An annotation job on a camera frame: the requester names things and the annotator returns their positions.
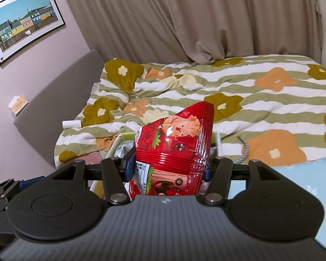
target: metal screw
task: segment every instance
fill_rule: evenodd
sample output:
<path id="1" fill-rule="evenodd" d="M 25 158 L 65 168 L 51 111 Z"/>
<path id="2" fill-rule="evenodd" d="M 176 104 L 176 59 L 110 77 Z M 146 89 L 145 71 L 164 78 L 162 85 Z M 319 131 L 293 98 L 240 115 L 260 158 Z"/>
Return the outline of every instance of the metal screw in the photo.
<path id="1" fill-rule="evenodd" d="M 208 193 L 205 195 L 205 199 L 209 202 L 220 202 L 222 200 L 222 195 L 218 193 Z"/>
<path id="2" fill-rule="evenodd" d="M 127 196 L 123 193 L 114 193 L 110 195 L 110 200 L 113 202 L 124 202 L 127 200 Z"/>

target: tissue box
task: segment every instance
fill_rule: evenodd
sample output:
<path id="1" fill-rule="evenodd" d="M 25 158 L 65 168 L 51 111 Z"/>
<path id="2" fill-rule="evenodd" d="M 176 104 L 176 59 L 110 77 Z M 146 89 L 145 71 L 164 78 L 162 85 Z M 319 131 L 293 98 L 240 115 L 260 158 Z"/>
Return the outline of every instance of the tissue box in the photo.
<path id="1" fill-rule="evenodd" d="M 15 96 L 8 107 L 11 110 L 11 114 L 16 117 L 27 104 L 28 101 L 24 96 Z"/>

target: gray cord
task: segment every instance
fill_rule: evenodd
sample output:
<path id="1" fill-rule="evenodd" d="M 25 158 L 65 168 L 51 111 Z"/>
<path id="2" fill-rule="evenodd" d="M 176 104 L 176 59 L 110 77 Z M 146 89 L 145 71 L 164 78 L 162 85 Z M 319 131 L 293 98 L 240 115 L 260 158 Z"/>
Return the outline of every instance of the gray cord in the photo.
<path id="1" fill-rule="evenodd" d="M 249 145 L 248 145 L 248 143 L 246 142 L 246 140 L 244 138 L 241 138 L 239 136 L 237 136 L 237 137 L 242 142 L 242 144 L 244 144 L 245 152 L 238 160 L 233 161 L 233 164 L 241 164 L 242 162 L 244 162 L 246 160 L 247 156 L 249 155 Z"/>

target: yellow house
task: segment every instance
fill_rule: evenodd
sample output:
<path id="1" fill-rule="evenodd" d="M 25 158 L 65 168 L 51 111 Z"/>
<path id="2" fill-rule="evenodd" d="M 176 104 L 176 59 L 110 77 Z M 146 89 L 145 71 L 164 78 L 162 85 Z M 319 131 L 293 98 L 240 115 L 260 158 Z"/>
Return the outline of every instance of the yellow house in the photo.
<path id="1" fill-rule="evenodd" d="M 14 23 L 12 24 L 12 34 L 13 34 L 13 35 L 18 34 L 18 33 L 20 33 L 20 32 L 23 31 L 23 30 L 24 30 L 24 27 L 23 27 L 23 25 L 20 23 L 20 21 L 18 21 L 18 22 L 14 22 Z"/>
<path id="2" fill-rule="evenodd" d="M 40 17 L 42 20 L 44 20 L 44 19 L 49 18 L 50 16 L 51 16 L 51 13 L 45 13 L 45 14 L 41 15 Z"/>

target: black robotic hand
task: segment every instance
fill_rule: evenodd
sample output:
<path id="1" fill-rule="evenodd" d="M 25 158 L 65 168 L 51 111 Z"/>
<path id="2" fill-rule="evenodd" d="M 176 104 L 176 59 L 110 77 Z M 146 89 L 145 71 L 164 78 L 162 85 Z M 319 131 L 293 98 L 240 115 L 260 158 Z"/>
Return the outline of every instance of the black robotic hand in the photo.
<path id="1" fill-rule="evenodd" d="M 6 213 L 17 239 L 0 259 L 326 261 L 314 240 L 321 203 L 262 162 L 217 158 L 204 196 L 131 202 L 122 183 L 132 174 L 129 156 L 72 162 L 14 196 Z M 103 181 L 105 200 L 87 180 Z M 232 180 L 246 180 L 247 188 L 228 200 Z"/>

